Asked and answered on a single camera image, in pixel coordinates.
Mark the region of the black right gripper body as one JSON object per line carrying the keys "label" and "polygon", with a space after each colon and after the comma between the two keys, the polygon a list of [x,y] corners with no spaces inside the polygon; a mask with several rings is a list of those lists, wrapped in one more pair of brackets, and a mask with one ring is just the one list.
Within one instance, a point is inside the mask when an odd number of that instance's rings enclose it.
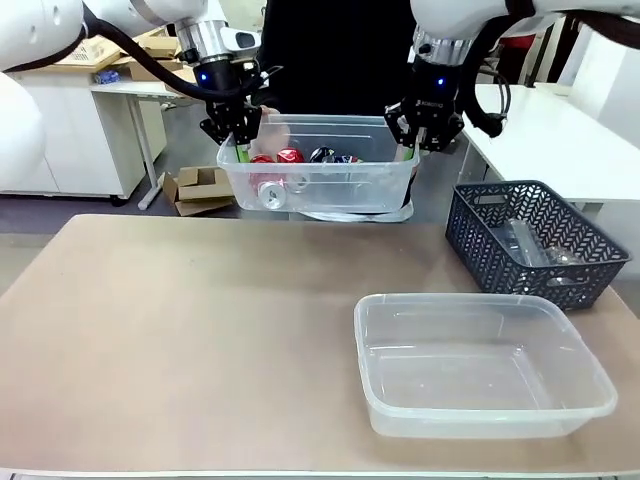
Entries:
{"label": "black right gripper body", "polygon": [[416,59],[403,99],[405,116],[416,117],[418,111],[422,110],[435,111],[441,117],[451,116],[456,109],[461,73],[461,65],[443,65]]}

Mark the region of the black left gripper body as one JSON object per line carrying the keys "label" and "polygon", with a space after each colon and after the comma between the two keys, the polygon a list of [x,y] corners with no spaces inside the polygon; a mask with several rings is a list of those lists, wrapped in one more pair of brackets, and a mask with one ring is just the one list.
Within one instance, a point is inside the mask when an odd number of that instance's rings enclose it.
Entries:
{"label": "black left gripper body", "polygon": [[199,87],[214,92],[214,102],[244,99],[261,87],[259,64],[250,58],[220,58],[193,68]]}

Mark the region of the person right hand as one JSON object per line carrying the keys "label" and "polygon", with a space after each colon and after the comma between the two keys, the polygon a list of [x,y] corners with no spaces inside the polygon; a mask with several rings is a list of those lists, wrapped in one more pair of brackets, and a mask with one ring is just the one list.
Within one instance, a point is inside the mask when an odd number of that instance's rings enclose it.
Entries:
{"label": "person right hand", "polygon": [[250,155],[266,154],[275,158],[277,154],[289,147],[290,129],[282,122],[281,113],[271,107],[262,106],[261,123],[257,137],[251,142]]}

